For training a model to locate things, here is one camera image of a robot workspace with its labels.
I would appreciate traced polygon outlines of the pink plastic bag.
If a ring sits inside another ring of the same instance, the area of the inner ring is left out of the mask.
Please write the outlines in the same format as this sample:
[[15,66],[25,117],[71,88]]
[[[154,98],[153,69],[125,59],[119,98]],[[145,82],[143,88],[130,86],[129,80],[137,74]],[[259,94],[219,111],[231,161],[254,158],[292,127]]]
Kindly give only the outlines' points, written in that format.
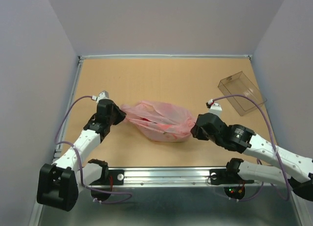
[[128,122],[156,142],[186,142],[196,122],[188,109],[170,103],[142,100],[120,108]]

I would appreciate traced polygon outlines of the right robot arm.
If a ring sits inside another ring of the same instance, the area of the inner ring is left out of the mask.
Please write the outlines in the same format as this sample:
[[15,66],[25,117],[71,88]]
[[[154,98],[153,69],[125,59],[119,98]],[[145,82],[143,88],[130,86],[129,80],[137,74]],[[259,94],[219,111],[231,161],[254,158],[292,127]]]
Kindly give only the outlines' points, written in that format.
[[226,125],[217,115],[200,114],[191,134],[198,140],[210,140],[217,146],[263,160],[267,165],[232,158],[223,172],[217,172],[213,185],[254,181],[288,186],[308,201],[313,200],[313,160],[272,144],[253,130],[239,125]]

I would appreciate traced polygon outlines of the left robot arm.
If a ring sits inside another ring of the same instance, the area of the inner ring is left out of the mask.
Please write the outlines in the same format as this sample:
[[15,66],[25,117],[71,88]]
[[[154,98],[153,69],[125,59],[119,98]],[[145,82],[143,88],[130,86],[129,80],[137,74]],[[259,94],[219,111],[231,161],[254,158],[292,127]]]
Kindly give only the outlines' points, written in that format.
[[98,184],[112,183],[109,167],[105,161],[92,159],[83,166],[84,160],[109,134],[111,126],[126,118],[112,100],[97,102],[96,112],[83,127],[70,148],[52,164],[44,164],[39,172],[37,203],[70,211],[75,206],[79,193],[96,181]]

